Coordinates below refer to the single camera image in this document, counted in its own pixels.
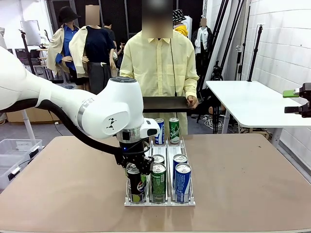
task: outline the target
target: gray pants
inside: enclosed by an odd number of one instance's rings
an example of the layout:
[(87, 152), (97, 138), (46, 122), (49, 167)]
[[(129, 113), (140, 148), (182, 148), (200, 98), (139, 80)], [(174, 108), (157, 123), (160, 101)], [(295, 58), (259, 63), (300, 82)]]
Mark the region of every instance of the gray pants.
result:
[(104, 90), (111, 78), (110, 66), (102, 65), (102, 63), (89, 62), (87, 64), (87, 72), (91, 93), (97, 95)]

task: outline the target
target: plastic storage bin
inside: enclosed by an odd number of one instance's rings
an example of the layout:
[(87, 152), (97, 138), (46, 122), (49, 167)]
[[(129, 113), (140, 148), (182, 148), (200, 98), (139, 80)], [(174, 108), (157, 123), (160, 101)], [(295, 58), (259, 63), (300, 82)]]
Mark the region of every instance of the plastic storage bin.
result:
[(0, 142), (0, 190), (3, 190), (42, 150), (42, 140), (4, 139)]

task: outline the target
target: can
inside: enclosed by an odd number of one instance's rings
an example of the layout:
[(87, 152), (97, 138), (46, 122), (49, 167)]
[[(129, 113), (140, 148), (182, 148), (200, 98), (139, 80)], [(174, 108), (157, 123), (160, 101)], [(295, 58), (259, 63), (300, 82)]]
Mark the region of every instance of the can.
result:
[(170, 142), (173, 144), (179, 143), (179, 119), (171, 118), (169, 120), (170, 123)]
[(164, 120), (158, 118), (158, 119), (155, 119), (155, 121), (158, 123), (160, 127), (160, 133), (155, 136), (155, 144), (162, 145), (164, 144), (164, 133), (165, 133)]
[(154, 203), (164, 203), (166, 197), (166, 167), (155, 164), (151, 172), (151, 187)]
[(135, 164), (128, 163), (126, 166), (128, 187), (133, 203), (144, 202), (146, 176), (141, 175)]
[(152, 156), (155, 159), (155, 164), (164, 164), (165, 165), (165, 159), (164, 156), (161, 154), (154, 154)]
[(188, 157), (185, 154), (177, 154), (173, 157), (173, 187), (175, 187), (176, 166), (178, 164), (188, 163)]
[(189, 202), (191, 167), (189, 164), (176, 166), (175, 200), (177, 203)]

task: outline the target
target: blue shirt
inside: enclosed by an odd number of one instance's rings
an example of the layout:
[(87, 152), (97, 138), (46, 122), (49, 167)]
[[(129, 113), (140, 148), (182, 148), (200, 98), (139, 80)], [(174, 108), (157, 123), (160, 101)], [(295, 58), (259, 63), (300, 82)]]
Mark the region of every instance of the blue shirt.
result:
[[(63, 45), (63, 52), (65, 57), (71, 56), (70, 50), (69, 50), (69, 42), (72, 40), (73, 36), (77, 33), (78, 29), (74, 28), (74, 30), (71, 30), (70, 27), (67, 27), (67, 25), (64, 26), (64, 45)], [(60, 53), (57, 54), (55, 61), (57, 63), (61, 63), (63, 59), (63, 55)], [(76, 70), (76, 67), (74, 67), (73, 62), (66, 62), (66, 66), (68, 68), (71, 68), (73, 70)]]

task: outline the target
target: man's hand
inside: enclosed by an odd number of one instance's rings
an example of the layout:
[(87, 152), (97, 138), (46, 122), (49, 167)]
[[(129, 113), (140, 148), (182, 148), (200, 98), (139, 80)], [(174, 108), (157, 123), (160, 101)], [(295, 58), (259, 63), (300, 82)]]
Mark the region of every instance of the man's hand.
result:
[(191, 107), (192, 109), (195, 109), (199, 105), (199, 101), (196, 97), (194, 96), (188, 96), (188, 106)]
[(62, 61), (64, 61), (64, 62), (72, 62), (73, 59), (72, 59), (71, 56), (66, 56), (66, 57), (63, 57), (63, 58), (62, 58)]
[(113, 59), (110, 59), (110, 68), (112, 68), (112, 69), (117, 69), (117, 68), (116, 68), (116, 64), (115, 64), (115, 62), (113, 61)]
[(89, 60), (88, 60), (88, 58), (87, 58), (87, 57), (82, 57), (82, 62), (83, 62), (83, 63), (88, 63), (88, 62), (89, 62)]

